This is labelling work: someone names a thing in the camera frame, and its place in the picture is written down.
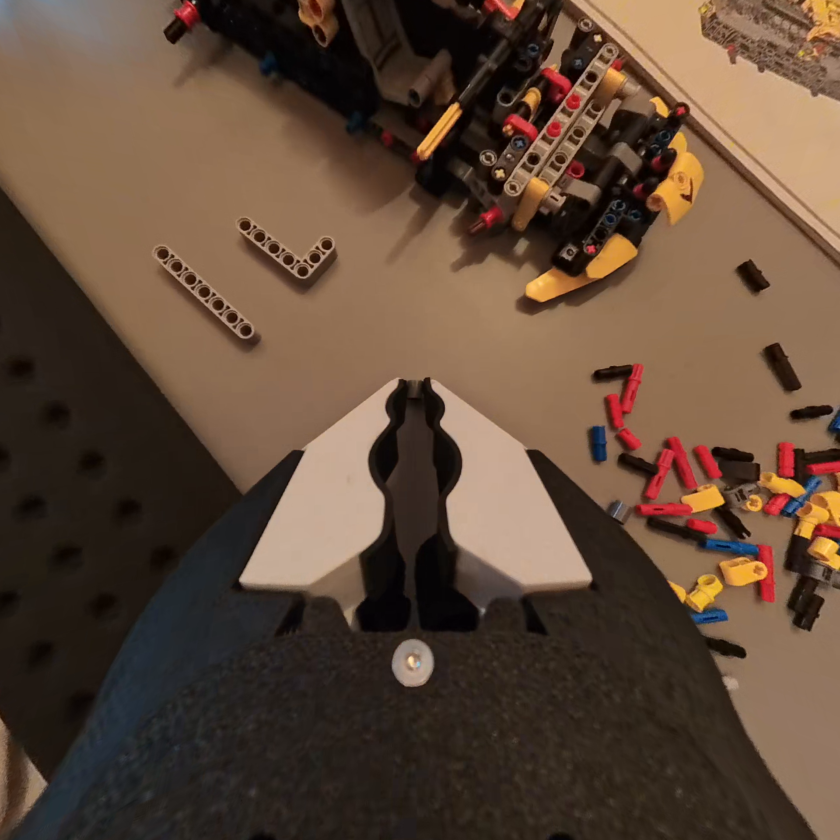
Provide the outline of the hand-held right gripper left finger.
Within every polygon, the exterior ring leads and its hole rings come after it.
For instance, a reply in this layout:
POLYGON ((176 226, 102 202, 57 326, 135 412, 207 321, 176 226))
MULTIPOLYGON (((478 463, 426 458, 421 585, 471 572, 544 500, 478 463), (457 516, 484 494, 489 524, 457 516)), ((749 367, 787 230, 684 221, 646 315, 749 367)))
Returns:
POLYGON ((396 462, 408 382, 394 379, 301 451, 287 487, 238 577, 247 592, 285 592, 336 601, 350 626, 373 590, 364 554, 393 523, 387 480, 376 456, 396 462))

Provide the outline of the yellow black toy brick car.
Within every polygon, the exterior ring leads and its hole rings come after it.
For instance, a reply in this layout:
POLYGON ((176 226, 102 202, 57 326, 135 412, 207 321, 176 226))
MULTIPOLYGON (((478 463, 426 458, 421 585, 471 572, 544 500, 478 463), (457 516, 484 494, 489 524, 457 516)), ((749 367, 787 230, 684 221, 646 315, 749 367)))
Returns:
POLYGON ((477 205, 469 236, 551 232, 538 304, 637 256, 658 217, 675 225, 705 179, 683 133, 690 107, 651 98, 620 49, 581 18, 551 60, 560 1, 183 1, 176 45, 203 27, 413 163, 436 198, 477 205))

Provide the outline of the pile of blue red pins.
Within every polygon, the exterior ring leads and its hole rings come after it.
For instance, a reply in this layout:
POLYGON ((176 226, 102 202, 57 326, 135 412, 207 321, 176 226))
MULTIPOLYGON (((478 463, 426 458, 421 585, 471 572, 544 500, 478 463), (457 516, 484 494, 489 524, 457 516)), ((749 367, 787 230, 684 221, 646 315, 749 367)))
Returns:
POLYGON ((826 596, 838 592, 838 446, 807 450, 781 441, 765 469, 742 448, 687 449, 667 437, 655 458, 627 426, 616 433, 619 466, 644 478, 634 505, 616 500, 607 513, 717 555, 716 569, 690 586, 671 583, 696 625, 728 620, 718 602, 726 588, 755 590, 776 602, 778 572, 793 575, 786 611, 793 629, 810 633, 826 596))

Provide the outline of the grey desk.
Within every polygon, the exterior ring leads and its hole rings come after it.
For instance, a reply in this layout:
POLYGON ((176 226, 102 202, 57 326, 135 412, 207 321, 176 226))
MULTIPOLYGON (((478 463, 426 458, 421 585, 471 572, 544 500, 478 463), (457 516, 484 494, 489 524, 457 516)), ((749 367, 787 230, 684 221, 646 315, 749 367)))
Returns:
POLYGON ((299 91, 259 86, 207 37, 161 42, 162 5, 2 3, 2 176, 157 385, 245 487, 398 375, 431 375, 533 449, 592 572, 583 590, 490 604, 471 632, 350 629, 332 602, 239 645, 185 595, 268 512, 274 470, 184 560, 133 637, 161 641, 117 705, 185 687, 118 736, 62 831, 103 838, 838 838, 838 593, 812 633, 782 595, 732 589, 749 656, 731 693, 666 592, 709 552, 626 528, 600 502, 633 477, 585 454, 598 364, 647 367, 640 429, 757 445, 781 436, 760 345, 781 339, 832 389, 838 267, 708 150, 687 230, 605 290, 520 300, 523 246, 467 255, 466 213, 414 193, 406 165, 346 136, 299 91), (245 241, 252 218, 297 255, 297 283, 245 241), (166 245, 261 336, 239 342, 153 256, 166 245), (736 268, 752 259, 770 287, 736 268))

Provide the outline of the instruction booklet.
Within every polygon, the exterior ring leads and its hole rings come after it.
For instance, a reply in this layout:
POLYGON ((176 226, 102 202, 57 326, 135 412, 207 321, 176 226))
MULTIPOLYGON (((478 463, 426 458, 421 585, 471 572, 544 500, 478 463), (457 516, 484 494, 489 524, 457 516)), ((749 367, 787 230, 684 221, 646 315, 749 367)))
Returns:
POLYGON ((838 1, 570 5, 838 263, 838 1))

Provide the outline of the straight grey holed beam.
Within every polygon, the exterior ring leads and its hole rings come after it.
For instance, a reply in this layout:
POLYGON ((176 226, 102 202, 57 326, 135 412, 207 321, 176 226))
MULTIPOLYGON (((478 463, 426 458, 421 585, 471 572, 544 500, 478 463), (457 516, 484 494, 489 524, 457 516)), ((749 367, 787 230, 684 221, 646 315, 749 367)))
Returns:
POLYGON ((241 309, 230 303, 171 248, 156 245, 153 247, 153 256, 162 269, 239 342, 256 346, 261 341, 255 324, 241 309))

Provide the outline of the angled grey holed beam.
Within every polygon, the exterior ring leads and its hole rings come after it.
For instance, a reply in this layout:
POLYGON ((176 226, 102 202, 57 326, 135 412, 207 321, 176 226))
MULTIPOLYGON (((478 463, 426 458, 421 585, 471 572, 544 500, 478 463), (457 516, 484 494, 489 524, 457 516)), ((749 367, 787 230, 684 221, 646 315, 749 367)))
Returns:
POLYGON ((338 257, 334 238, 322 236, 300 256, 252 218, 242 216, 236 220, 239 235, 261 254, 276 264, 297 283, 313 283, 328 270, 338 257))

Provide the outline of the black perforated pad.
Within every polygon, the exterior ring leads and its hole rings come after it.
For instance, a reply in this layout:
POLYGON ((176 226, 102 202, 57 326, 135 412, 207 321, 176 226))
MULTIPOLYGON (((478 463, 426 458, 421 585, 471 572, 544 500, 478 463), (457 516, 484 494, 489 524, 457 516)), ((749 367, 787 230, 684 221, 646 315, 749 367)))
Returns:
POLYGON ((4 193, 1 286, 2 721, 49 780, 242 493, 4 193))

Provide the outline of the person's white clothing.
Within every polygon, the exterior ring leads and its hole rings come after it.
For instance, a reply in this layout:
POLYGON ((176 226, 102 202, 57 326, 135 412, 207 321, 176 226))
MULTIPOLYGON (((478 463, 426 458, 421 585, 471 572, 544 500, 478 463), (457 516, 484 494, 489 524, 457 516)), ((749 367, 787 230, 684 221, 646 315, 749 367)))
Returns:
POLYGON ((26 751, 1 721, 1 838, 8 839, 24 820, 47 782, 26 751))

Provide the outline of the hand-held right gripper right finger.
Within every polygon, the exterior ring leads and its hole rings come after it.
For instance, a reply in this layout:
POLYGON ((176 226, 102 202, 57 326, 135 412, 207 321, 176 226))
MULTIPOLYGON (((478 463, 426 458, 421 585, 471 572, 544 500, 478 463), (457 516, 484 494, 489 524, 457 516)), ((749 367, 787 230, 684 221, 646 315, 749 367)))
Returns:
POLYGON ((437 489, 435 531, 415 559, 420 627, 471 632, 495 601, 588 588, 526 446, 439 382, 419 388, 437 489))

